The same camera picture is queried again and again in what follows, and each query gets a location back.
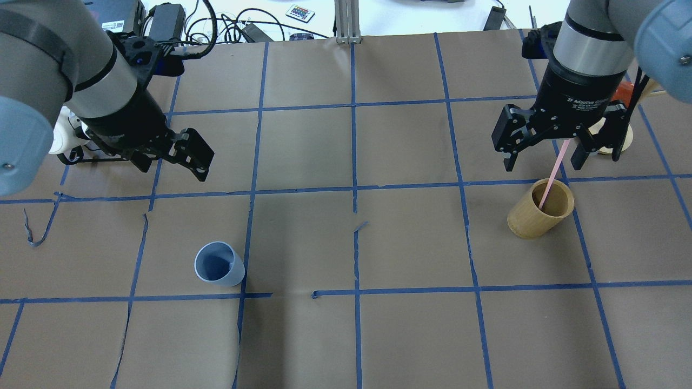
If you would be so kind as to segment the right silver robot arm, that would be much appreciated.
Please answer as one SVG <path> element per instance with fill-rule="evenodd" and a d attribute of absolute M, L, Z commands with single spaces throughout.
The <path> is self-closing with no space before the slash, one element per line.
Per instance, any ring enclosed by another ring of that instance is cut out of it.
<path fill-rule="evenodd" d="M 689 104 L 690 20 L 690 1 L 571 1 L 564 20 L 529 32 L 522 57 L 548 63 L 533 106 L 505 105 L 494 127 L 505 170 L 546 139 L 577 140 L 575 170 L 604 147 L 617 162 L 651 79 Z"/>

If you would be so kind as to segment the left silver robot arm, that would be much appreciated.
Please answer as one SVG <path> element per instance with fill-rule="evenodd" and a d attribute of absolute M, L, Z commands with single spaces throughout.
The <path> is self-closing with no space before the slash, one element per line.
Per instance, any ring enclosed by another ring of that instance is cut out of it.
<path fill-rule="evenodd" d="M 32 184 L 62 108 L 107 155 L 141 172 L 163 158 L 204 182 L 214 151 L 197 130 L 168 128 L 148 84 L 161 60 L 200 59 L 214 44 L 200 52 L 175 46 L 102 30 L 81 1 L 2 1 L 2 195 Z"/>

